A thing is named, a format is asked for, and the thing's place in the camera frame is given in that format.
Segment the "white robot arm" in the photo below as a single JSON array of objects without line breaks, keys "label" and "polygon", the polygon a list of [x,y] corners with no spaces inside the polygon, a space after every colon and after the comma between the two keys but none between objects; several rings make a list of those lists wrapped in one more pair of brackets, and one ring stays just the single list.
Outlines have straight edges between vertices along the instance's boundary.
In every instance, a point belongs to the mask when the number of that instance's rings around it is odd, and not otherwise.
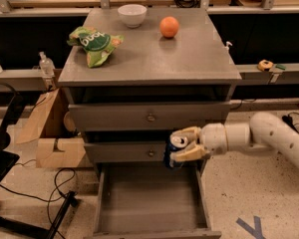
[{"label": "white robot arm", "polygon": [[299,169],[299,133],[277,116],[259,112],[249,122],[209,123],[174,131],[166,144],[167,167],[229,151],[252,153],[280,152]]}]

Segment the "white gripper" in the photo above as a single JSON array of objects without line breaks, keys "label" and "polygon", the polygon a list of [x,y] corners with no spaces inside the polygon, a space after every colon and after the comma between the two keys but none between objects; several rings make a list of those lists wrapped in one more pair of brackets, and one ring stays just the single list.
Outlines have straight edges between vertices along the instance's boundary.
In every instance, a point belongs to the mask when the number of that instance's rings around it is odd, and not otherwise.
[{"label": "white gripper", "polygon": [[172,152],[170,159],[175,162],[199,160],[207,154],[225,154],[228,151],[226,129],[222,123],[209,123],[203,128],[186,127],[171,134],[171,137],[176,136],[184,136],[188,141],[199,139],[202,144],[192,142],[186,148]]}]

